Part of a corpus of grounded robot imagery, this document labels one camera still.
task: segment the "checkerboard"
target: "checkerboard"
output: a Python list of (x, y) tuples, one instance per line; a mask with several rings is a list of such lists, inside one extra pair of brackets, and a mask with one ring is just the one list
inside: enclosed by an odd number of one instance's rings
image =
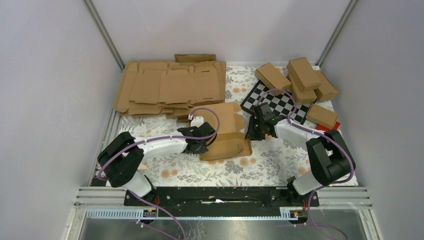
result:
[[(241, 108), (253, 115), (253, 107), (258, 103), (261, 96), (268, 90), (268, 87), (266, 87), (261, 81), (258, 81), (243, 102), (241, 102)], [(287, 94), (274, 96), (272, 92), (269, 92), (262, 100), (262, 103), (268, 103), (271, 110), (274, 111), (277, 116), (283, 115), (284, 117), (287, 117), (293, 109), (293, 101)], [(304, 124), (306, 120), (305, 116), (310, 106), (311, 103), (297, 105), (297, 110), (293, 113), (293, 115), (291, 115), (291, 118), (299, 124)]]

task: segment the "white wall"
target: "white wall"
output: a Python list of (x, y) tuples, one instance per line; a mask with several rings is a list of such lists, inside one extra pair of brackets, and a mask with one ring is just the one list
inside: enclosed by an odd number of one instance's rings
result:
[(81, 0), (0, 3), (0, 239), (57, 240), (120, 70)]
[(316, 62), (349, 0), (94, 0), (124, 62), (215, 53), (227, 63)]
[(424, 4), (359, 1), (323, 71), (385, 240), (423, 239)]

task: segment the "pile of cardboard boxes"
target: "pile of cardboard boxes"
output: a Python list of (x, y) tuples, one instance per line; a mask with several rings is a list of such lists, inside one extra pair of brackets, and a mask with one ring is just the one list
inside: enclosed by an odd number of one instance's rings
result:
[[(291, 92), (295, 102), (308, 104), (332, 100), (338, 94), (336, 88), (320, 70), (314, 70), (306, 57), (290, 60), (287, 65), (287, 78), (271, 63), (256, 70), (256, 77), (269, 89), (283, 89)], [(332, 129), (338, 114), (317, 104), (312, 104), (306, 119)]]
[(134, 118), (166, 114), (186, 122), (194, 106), (225, 102), (226, 63), (214, 54), (176, 54), (173, 60), (129, 61), (113, 109)]

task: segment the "gray floor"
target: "gray floor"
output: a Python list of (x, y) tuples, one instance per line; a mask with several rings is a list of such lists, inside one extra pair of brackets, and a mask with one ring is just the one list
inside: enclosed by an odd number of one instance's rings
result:
[[(349, 239), (367, 239), (361, 219), (354, 210), (313, 210), (317, 223), (334, 225), (344, 231)], [(182, 239), (180, 229), (172, 220), (156, 220), (152, 226), (165, 230)], [(189, 220), (181, 221), (188, 240), (326, 240), (314, 226), (290, 226), (288, 221), (278, 220)], [(168, 240), (134, 220), (87, 219), (82, 240)], [(336, 239), (344, 237), (332, 230), (323, 230)]]

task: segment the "table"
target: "table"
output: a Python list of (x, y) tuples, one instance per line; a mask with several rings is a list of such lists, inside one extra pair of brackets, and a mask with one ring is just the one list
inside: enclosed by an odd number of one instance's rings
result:
[[(257, 67), (228, 66), (226, 68), (225, 101), (241, 104), (249, 91), (258, 82)], [(330, 101), (318, 105), (332, 110)], [(245, 126), (250, 114), (243, 110)], [(305, 126), (316, 124), (306, 120)], [(119, 132), (130, 132), (133, 136), (149, 137), (171, 133), (186, 123), (176, 123), (165, 115), (132, 118), (124, 116)], [(291, 176), (300, 177), (310, 169), (308, 154), (289, 141), (268, 136), (263, 141), (252, 141), (252, 155), (226, 160), (201, 161), (197, 155), (171, 154), (143, 160), (149, 168), (146, 176), (156, 187), (222, 187), (222, 186), (285, 186)], [(354, 176), (345, 186), (357, 186)]]

